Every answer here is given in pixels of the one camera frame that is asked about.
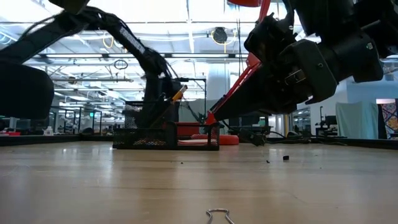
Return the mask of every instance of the desk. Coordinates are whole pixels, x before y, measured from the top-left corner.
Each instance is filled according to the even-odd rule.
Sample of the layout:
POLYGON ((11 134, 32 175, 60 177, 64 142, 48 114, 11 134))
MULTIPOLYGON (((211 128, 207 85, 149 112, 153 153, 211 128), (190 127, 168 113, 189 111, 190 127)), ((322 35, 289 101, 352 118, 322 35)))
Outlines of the desk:
MULTIPOLYGON (((209 208, 230 209, 237 224, 396 222, 397 151, 316 144, 119 151, 111 145, 0 147, 2 223, 204 224, 209 208)), ((218 223, 226 223, 220 213, 218 223)))

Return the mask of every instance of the ceiling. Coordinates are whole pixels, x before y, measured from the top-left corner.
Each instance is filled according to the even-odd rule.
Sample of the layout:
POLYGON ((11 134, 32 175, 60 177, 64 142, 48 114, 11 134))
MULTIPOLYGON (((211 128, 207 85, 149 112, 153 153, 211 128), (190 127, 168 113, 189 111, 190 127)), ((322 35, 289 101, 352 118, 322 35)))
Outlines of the ceiling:
MULTIPOLYGON (((260 11, 259 7, 230 6, 226 0, 91 0, 89 5, 117 15, 143 44, 159 53, 187 54, 167 60, 180 77, 188 78, 206 78, 209 75, 209 63, 227 63, 230 75, 238 76, 237 58, 204 55, 239 55, 239 49, 247 55, 243 42, 254 28, 260 11), (226 45, 217 44, 212 39, 215 27, 225 28, 228 35, 226 45)), ((0 48, 17 40, 33 23, 60 11, 59 7, 47 0, 7 1, 7 4, 0 7, 0 48)), ((283 3, 278 1, 271 3, 269 14, 272 12, 278 18, 286 15, 283 3)), ((298 17, 294 31, 304 37, 298 17)), ((316 37, 306 38, 318 41, 316 37)), ((105 31, 83 31, 59 40, 42 53, 58 56, 53 55, 45 61, 34 58, 26 64, 45 70, 54 79, 56 94, 63 101, 115 103, 141 100, 143 96, 145 81, 141 77, 144 72, 134 58, 127 58, 123 48, 105 31), (124 58, 120 61, 118 57, 103 58, 94 54, 124 54, 124 58), (116 61, 128 67, 118 69, 120 66, 115 66, 116 61), (79 81, 68 82, 71 78, 79 81), (100 88, 103 91, 89 91, 90 88, 100 88)), ((185 94, 186 98, 204 98, 202 83, 189 82, 187 85, 191 91, 185 94)))

